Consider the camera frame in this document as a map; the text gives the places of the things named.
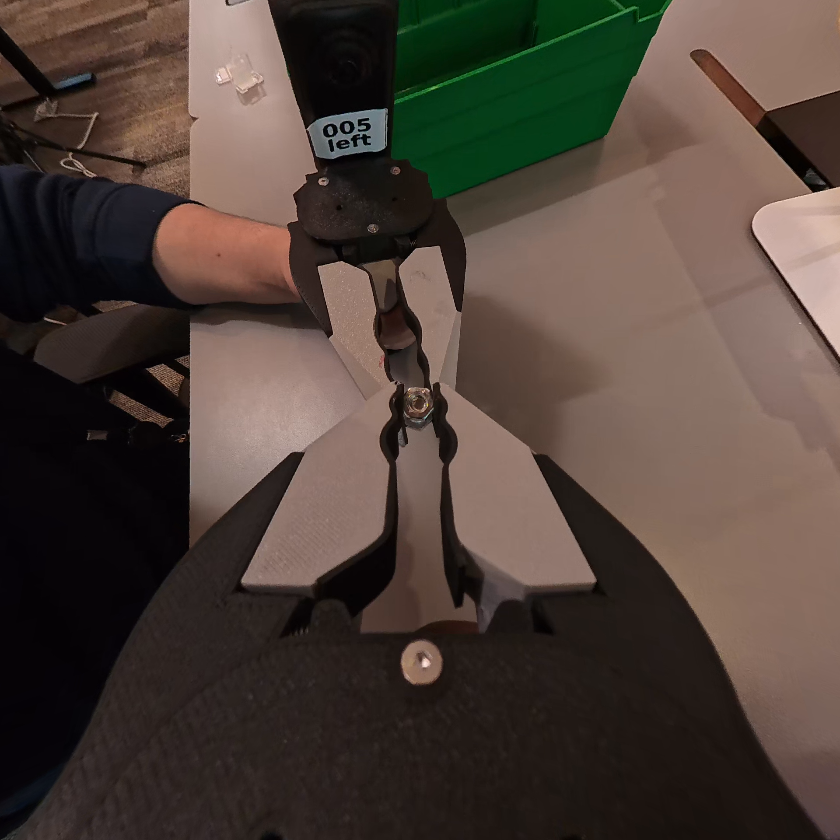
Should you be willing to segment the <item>black tripod stand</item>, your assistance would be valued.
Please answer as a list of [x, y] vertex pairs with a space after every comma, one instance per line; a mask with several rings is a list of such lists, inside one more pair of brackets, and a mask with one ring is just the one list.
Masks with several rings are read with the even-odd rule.
[[54, 89], [55, 82], [47, 78], [45, 73], [36, 66], [34, 61], [26, 55], [4, 30], [1, 31], [1, 57], [6, 60], [22, 80], [34, 91], [34, 95], [31, 97], [20, 99], [1, 107], [2, 164], [23, 165], [35, 172], [44, 174], [46, 171], [37, 161], [36, 152], [46, 150], [63, 153], [64, 157], [60, 162], [63, 165], [68, 164], [69, 171], [92, 178], [96, 177], [96, 175], [84, 166], [80, 160], [81, 156], [96, 161], [127, 165], [138, 171], [143, 171], [147, 168], [148, 165], [143, 161], [126, 159], [118, 155], [96, 152], [87, 148], [90, 133], [98, 118], [96, 113], [80, 115], [81, 119], [89, 121], [89, 128], [80, 144], [74, 148], [49, 140], [45, 136], [31, 129], [26, 129], [15, 122], [8, 114], [10, 111], [29, 106], [40, 107], [57, 104], [60, 98], [90, 89], [95, 84], [80, 90], [58, 93]]

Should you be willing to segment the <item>grey padded office chair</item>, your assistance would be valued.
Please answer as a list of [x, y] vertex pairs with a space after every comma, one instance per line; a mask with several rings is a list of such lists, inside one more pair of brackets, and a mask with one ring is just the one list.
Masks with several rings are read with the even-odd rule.
[[133, 304], [77, 320], [47, 334], [34, 361], [96, 396], [120, 394], [170, 421], [187, 421], [188, 403], [152, 373], [163, 365], [189, 378], [186, 311]]

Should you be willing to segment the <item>person's left forearm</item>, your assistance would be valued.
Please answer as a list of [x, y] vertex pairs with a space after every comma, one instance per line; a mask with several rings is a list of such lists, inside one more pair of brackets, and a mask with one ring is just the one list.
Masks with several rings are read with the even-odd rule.
[[1, 169], [1, 312], [16, 322], [100, 301], [294, 302], [289, 255], [284, 227], [148, 186]]

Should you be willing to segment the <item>green plastic bin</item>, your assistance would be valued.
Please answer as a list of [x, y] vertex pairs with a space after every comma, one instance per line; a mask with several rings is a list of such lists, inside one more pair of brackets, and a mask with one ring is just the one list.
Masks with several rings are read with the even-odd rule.
[[392, 157], [435, 197], [599, 140], [666, 1], [401, 1]]

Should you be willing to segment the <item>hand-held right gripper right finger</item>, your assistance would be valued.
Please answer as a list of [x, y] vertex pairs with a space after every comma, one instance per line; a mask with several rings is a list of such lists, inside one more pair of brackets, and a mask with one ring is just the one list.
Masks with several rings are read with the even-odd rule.
[[434, 427], [443, 464], [444, 571], [485, 632], [505, 602], [593, 591], [592, 571], [530, 447], [444, 383]]

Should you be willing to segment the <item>white document stand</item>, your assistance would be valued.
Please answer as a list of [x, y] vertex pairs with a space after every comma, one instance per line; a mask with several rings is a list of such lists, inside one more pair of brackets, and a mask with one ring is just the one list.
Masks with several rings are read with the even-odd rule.
[[838, 357], [839, 188], [762, 207], [752, 234]]

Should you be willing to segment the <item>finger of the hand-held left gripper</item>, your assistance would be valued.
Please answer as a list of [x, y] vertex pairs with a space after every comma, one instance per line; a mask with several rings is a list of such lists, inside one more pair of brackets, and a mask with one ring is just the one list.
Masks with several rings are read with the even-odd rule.
[[370, 275], [344, 262], [320, 266], [318, 274], [332, 329], [329, 340], [363, 398], [393, 391], [377, 334], [380, 311]]
[[416, 361], [426, 387], [456, 387], [462, 315], [441, 248], [416, 248], [399, 265], [396, 285], [415, 335]]

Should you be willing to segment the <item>clear plastic pieces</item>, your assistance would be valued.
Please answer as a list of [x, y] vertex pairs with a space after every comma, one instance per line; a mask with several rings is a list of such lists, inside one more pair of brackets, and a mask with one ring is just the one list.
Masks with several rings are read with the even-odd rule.
[[264, 78], [253, 68], [246, 53], [231, 56], [226, 64], [216, 68], [214, 77], [219, 87], [232, 87], [244, 105], [254, 104], [266, 95]]

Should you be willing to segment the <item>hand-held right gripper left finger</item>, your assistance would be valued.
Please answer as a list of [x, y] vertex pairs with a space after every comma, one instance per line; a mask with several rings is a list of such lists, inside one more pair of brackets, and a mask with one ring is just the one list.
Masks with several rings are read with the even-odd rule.
[[403, 386], [385, 388], [308, 446], [250, 561], [247, 592], [338, 600], [357, 616], [396, 567]]

